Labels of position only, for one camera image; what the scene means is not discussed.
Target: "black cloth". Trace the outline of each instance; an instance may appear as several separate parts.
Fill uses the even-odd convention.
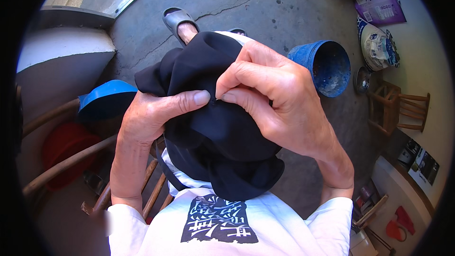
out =
[[[243,201],[269,190],[284,170],[281,149],[265,139],[245,110],[215,100],[218,77],[242,46],[215,32],[198,33],[184,48],[167,52],[157,64],[135,74],[137,88],[159,97],[207,90],[209,103],[165,124],[165,142],[175,167],[192,179],[211,182],[215,193]]]

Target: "forearm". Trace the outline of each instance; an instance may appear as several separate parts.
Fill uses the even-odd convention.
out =
[[[150,146],[138,144],[121,129],[111,168],[112,204],[125,204],[142,212],[142,185]]]
[[[352,198],[354,191],[354,167],[349,156],[336,139],[333,139],[327,159],[318,160],[323,178],[321,203],[335,197]]]

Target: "metal bowl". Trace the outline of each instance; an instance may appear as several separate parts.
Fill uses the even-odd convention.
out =
[[[354,79],[354,89],[358,94],[365,94],[369,87],[371,73],[365,66],[362,66]]]

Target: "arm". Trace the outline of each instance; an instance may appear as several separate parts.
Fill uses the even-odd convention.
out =
[[[336,197],[352,198],[354,192],[354,167],[338,141],[337,144],[332,159],[316,160],[323,178],[321,204]]]
[[[137,92],[123,116],[111,168],[112,204],[125,204],[142,214],[142,184],[151,144],[169,119],[206,105],[210,94],[195,90],[169,97]]]
[[[242,106],[266,139],[316,159],[324,180],[322,203],[352,197],[354,168],[306,68],[256,41],[247,42],[219,77],[215,96]]]

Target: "blue plastic basin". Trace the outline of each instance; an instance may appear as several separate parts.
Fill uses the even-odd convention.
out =
[[[351,64],[344,48],[337,42],[318,41],[294,47],[287,57],[306,67],[314,86],[322,95],[337,97],[351,77]]]

